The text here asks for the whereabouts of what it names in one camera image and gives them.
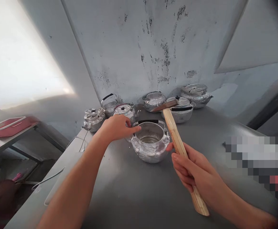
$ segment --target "black handle grip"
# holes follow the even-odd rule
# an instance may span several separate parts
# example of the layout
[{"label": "black handle grip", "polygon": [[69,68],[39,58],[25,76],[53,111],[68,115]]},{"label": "black handle grip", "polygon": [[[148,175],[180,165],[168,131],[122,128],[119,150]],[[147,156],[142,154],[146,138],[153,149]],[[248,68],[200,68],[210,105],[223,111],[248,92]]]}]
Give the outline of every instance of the black handle grip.
[{"label": "black handle grip", "polygon": [[141,124],[143,122],[153,122],[153,123],[158,123],[157,119],[147,119],[147,120],[140,120],[138,121],[138,124]]},{"label": "black handle grip", "polygon": [[109,94],[108,96],[105,96],[102,100],[105,100],[105,99],[107,99],[108,97],[110,97],[110,96],[112,96],[112,95],[114,95],[114,94]]},{"label": "black handle grip", "polygon": [[187,108],[172,108],[172,111],[185,111],[185,110],[191,110],[193,107],[187,107]]}]

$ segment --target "white wire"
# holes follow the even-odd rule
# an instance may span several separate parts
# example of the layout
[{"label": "white wire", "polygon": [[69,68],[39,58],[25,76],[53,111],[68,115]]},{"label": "white wire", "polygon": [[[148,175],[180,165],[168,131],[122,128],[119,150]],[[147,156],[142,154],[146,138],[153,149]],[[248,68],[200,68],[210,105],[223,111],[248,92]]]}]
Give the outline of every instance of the white wire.
[{"label": "white wire", "polygon": [[38,184],[34,185],[34,186],[32,187],[32,190],[35,190],[35,188],[36,188],[38,185],[40,185],[40,184],[46,182],[47,180],[50,180],[51,178],[55,177],[56,175],[60,174],[60,173],[64,170],[64,168],[62,168],[58,173],[54,174],[53,176],[51,176],[51,177],[49,177],[49,178],[47,178],[47,179],[45,179],[45,180],[39,182]]},{"label": "white wire", "polygon": [[[85,137],[84,138],[80,138],[80,137],[82,137],[82,136],[75,136],[69,143],[68,143],[68,145],[67,145],[67,147],[66,148],[68,148],[68,146],[70,145],[70,143],[75,139],[75,138],[79,138],[79,139],[82,139],[83,140],[83,142],[82,142],[82,145],[81,145],[81,148],[80,148],[80,150],[79,150],[79,152],[82,150],[82,146],[83,146],[83,143],[84,143],[84,149],[85,149],[85,143],[86,143],[86,140],[85,140],[85,138],[86,138],[86,135],[87,135],[87,133],[88,133],[88,131],[86,132],[86,134],[85,134]],[[58,174],[60,174],[63,170],[64,170],[64,168],[62,168],[59,172],[57,172],[56,174],[54,174],[53,176],[51,176],[51,177],[48,177],[47,179],[45,179],[45,180],[43,180],[43,181],[41,181],[41,182],[39,182],[38,184],[36,184],[36,185],[34,185],[33,187],[32,187],[32,190],[35,190],[36,189],[36,187],[38,186],[38,185],[40,185],[40,184],[42,184],[42,183],[44,183],[44,182],[46,182],[47,180],[50,180],[51,178],[53,178],[53,177],[55,177],[55,176],[57,176]]]}]

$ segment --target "wooden hammer handle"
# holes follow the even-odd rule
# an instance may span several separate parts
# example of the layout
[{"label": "wooden hammer handle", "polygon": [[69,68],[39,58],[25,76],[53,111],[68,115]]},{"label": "wooden hammer handle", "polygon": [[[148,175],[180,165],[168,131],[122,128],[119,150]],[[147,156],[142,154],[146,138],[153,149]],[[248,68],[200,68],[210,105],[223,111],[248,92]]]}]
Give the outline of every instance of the wooden hammer handle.
[{"label": "wooden hammer handle", "polygon": [[[172,113],[170,111],[169,108],[166,108],[163,110],[163,115],[164,115],[164,119],[165,122],[167,123],[168,129],[171,133],[171,137],[172,137],[172,141],[174,143],[174,148],[176,150],[176,152],[184,157],[188,158],[188,154],[186,152],[186,149],[184,148],[184,144],[180,138],[180,135],[178,133],[174,118],[172,116]],[[194,192],[191,193],[191,197],[192,197],[192,201],[193,201],[193,205],[195,210],[204,216],[209,216],[209,211],[207,208],[207,205],[205,203],[205,201],[202,199],[202,197],[200,196],[197,187],[193,186],[193,190]]]}]

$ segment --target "metal table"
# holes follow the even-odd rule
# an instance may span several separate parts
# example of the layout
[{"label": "metal table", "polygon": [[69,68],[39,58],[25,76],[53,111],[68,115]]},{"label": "metal table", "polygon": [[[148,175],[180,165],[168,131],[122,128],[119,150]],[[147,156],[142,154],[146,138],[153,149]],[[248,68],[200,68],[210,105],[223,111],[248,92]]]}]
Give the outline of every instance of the metal table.
[{"label": "metal table", "polygon": [[[160,119],[159,113],[142,111],[139,120]],[[278,216],[278,200],[252,177],[240,176],[227,164],[222,145],[227,136],[263,136],[240,123],[205,107],[194,110],[191,119],[177,125],[184,142],[202,152],[227,185],[245,201]],[[88,132],[86,141],[92,134]],[[80,150],[75,138],[46,178],[57,173]],[[6,228],[35,228],[46,210],[44,201],[57,177],[41,184],[28,198]],[[170,155],[158,164],[141,161],[124,139],[112,142],[105,152],[83,228],[234,228],[210,210],[199,215],[191,196],[175,173]]]}]

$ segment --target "pink basket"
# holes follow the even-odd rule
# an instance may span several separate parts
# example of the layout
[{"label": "pink basket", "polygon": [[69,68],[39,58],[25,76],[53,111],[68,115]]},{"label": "pink basket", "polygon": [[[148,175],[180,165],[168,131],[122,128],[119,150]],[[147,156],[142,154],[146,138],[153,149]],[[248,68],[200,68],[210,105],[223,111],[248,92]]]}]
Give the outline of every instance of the pink basket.
[{"label": "pink basket", "polygon": [[0,137],[13,136],[30,125],[30,120],[25,116],[6,119],[0,122]]}]

